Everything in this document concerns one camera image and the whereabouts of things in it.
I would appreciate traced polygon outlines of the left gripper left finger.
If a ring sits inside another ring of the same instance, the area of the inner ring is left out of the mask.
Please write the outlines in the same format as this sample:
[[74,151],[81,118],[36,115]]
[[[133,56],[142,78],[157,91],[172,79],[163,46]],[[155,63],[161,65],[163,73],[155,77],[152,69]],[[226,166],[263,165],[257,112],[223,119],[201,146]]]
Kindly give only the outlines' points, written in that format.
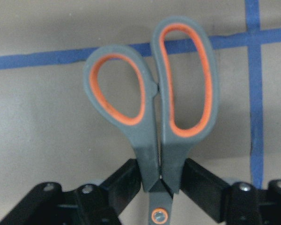
[[119,215],[141,188],[135,159],[100,185],[64,192],[56,182],[34,186],[0,221],[1,225],[119,225]]

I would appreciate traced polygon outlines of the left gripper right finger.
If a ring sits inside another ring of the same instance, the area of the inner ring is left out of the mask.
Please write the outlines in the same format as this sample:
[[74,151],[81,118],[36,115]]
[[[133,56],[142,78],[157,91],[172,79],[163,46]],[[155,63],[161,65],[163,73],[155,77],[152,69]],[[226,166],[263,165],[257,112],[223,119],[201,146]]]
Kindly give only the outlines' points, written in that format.
[[269,181],[267,189],[229,184],[188,158],[180,189],[217,223],[281,225],[281,179]]

